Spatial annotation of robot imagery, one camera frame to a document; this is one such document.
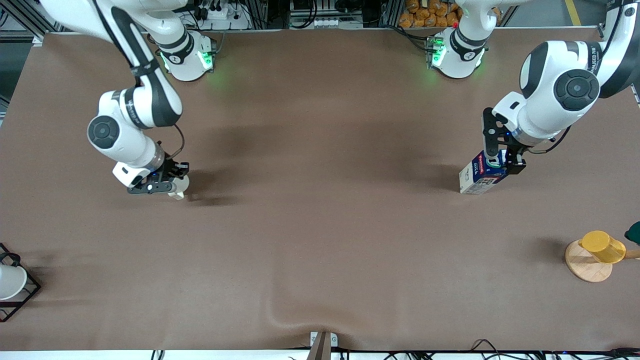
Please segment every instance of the white mug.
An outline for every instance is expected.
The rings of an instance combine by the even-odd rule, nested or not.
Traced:
[[[2,260],[7,256],[13,260],[11,265],[2,264]],[[18,295],[26,283],[27,270],[20,266],[20,256],[12,252],[0,254],[0,300]]]

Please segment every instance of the round wooden base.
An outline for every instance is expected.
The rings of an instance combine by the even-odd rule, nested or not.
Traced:
[[[599,263],[578,241],[574,241],[564,251],[564,262],[569,270],[580,279],[588,282],[605,281],[613,270],[613,265]]]

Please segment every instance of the green object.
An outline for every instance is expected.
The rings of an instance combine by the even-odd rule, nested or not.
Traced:
[[[627,238],[627,240],[640,245],[640,221],[631,225],[629,230],[625,233],[625,237]]]
[[[202,53],[202,52],[198,52],[198,55],[200,56],[200,61],[202,62],[202,65],[204,65],[204,67],[206,69],[209,69],[212,67],[212,63],[213,63],[213,59],[215,57],[215,53],[210,51],[208,53]]]

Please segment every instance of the dark green object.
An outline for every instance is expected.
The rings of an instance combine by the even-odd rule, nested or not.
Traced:
[[[640,221],[631,225],[629,230],[625,233],[625,237],[627,238],[627,240],[640,245]]]

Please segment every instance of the gray floor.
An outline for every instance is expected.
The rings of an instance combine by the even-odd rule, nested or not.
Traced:
[[[30,49],[31,43],[0,44],[0,95],[3,97],[11,99]]]
[[[605,20],[606,0],[573,0],[580,25],[598,25]],[[520,5],[509,26],[546,27],[572,26],[573,22],[564,0],[534,0]]]

